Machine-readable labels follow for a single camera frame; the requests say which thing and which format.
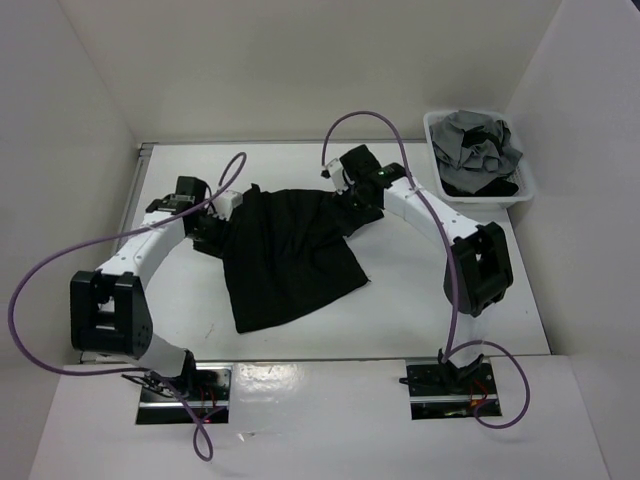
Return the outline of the black skirt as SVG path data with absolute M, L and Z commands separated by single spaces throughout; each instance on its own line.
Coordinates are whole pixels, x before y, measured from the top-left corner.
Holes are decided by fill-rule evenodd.
M 213 256 L 223 263 L 237 332 L 287 324 L 365 286 L 346 239 L 382 217 L 352 217 L 336 193 L 252 185 L 224 252 Z

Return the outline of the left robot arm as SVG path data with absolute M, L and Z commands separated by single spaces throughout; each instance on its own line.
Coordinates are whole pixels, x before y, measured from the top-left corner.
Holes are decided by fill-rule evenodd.
M 192 352 L 154 332 L 145 289 L 185 239 L 209 255 L 221 255 L 224 230 L 242 194 L 207 192 L 205 181 L 180 176 L 173 193 L 147 206 L 138 233 L 97 269 L 79 271 L 70 282 L 73 348 L 126 357 L 164 377 L 165 390 L 180 400 L 193 396 L 205 375 L 197 372 Z

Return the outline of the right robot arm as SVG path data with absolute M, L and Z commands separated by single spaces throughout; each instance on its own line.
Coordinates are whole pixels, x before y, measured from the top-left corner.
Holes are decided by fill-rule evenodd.
M 352 217 L 391 213 L 442 243 L 443 290 L 458 320 L 480 317 L 513 284 L 502 227 L 460 214 L 420 185 L 406 165 L 381 166 L 360 145 L 325 165 L 322 176 L 333 182 L 337 199 Z

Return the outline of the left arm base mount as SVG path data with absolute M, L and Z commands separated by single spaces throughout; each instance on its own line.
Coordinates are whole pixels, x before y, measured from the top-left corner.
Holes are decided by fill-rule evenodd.
M 226 424 L 233 368 L 230 363 L 198 363 L 199 383 L 181 395 L 194 414 L 205 424 Z M 171 391 L 148 375 L 122 378 L 141 387 L 136 416 L 137 425 L 191 424 L 192 419 Z

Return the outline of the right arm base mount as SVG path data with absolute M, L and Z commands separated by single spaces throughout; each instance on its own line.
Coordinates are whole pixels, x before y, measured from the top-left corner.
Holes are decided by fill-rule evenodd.
M 408 360 L 399 379 L 406 386 L 413 420 L 502 415 L 491 363 L 483 356 L 465 367 L 435 358 Z

